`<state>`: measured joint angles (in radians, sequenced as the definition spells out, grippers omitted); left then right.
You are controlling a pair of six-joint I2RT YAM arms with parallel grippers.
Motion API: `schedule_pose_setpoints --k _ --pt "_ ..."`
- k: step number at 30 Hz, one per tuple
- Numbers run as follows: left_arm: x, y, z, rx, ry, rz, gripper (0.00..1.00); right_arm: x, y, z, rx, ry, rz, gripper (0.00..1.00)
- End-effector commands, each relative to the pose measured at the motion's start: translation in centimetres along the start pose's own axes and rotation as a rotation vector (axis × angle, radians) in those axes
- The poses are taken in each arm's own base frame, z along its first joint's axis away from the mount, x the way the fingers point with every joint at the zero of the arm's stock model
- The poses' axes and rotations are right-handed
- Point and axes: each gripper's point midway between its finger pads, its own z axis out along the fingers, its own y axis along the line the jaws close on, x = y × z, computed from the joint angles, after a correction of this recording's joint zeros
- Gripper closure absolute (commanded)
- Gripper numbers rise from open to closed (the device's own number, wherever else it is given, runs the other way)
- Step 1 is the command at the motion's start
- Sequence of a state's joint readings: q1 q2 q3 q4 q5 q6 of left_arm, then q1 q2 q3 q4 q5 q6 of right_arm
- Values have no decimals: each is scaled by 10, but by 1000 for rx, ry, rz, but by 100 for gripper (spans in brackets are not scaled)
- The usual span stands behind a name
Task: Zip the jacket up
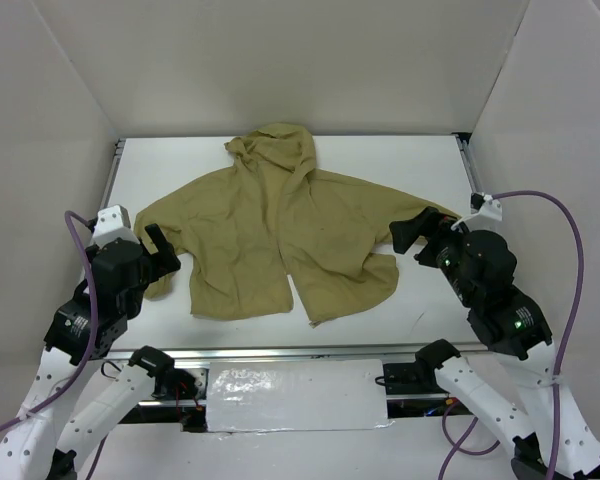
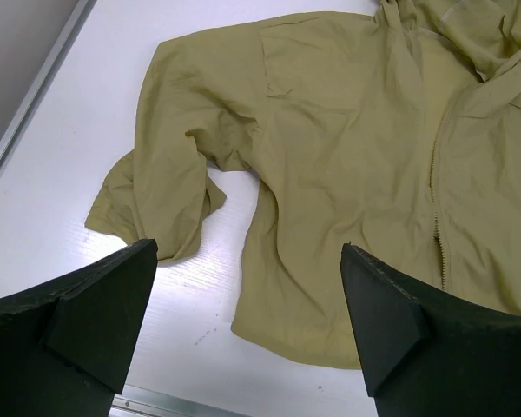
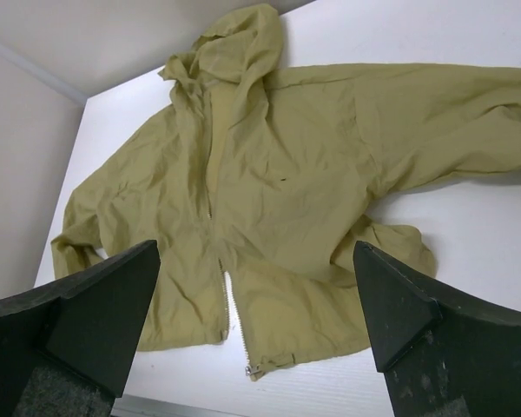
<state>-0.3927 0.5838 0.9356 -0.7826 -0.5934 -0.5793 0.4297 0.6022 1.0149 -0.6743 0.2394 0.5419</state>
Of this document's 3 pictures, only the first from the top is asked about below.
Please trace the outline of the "tan hooded zip jacket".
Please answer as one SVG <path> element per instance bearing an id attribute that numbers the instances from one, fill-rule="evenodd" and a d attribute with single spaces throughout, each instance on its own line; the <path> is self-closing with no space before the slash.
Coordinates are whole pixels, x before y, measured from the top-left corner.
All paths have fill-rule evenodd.
<path id="1" fill-rule="evenodd" d="M 229 167 L 201 176 L 135 217 L 194 259 L 191 312 L 239 320 L 291 311 L 319 325 L 376 307 L 396 290 L 389 226 L 430 201 L 317 166 L 310 132 L 274 123 L 229 141 Z"/>

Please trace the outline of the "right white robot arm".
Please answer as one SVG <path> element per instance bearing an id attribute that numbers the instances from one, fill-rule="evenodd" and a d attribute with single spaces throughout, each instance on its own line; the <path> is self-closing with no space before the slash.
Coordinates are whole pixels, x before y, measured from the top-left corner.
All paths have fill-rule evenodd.
<path id="1" fill-rule="evenodd" d="M 442 389 L 457 398 L 505 448 L 519 479 L 600 479 L 600 441 L 554 371 L 551 330 L 539 305 L 515 286 L 517 259 L 505 239 L 470 230 L 433 207 L 389 229 L 399 254 L 425 240 L 416 261 L 444 275 L 478 340 L 515 384 L 522 406 L 507 402 L 444 339 L 417 351 L 411 364 L 385 367 L 386 385 Z"/>

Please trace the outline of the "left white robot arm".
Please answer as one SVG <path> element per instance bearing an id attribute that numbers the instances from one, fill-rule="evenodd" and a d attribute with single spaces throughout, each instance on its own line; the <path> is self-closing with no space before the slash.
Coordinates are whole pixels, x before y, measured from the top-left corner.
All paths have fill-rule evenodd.
<path id="1" fill-rule="evenodd" d="M 174 391 L 173 358 L 144 346 L 95 400 L 75 409 L 114 341 L 140 313 L 147 287 L 180 268 L 160 228 L 151 224 L 145 231 L 154 252 L 122 236 L 82 250 L 86 278 L 56 311 L 31 388 L 16 417 L 0 427 L 0 479 L 76 478 L 138 402 Z"/>

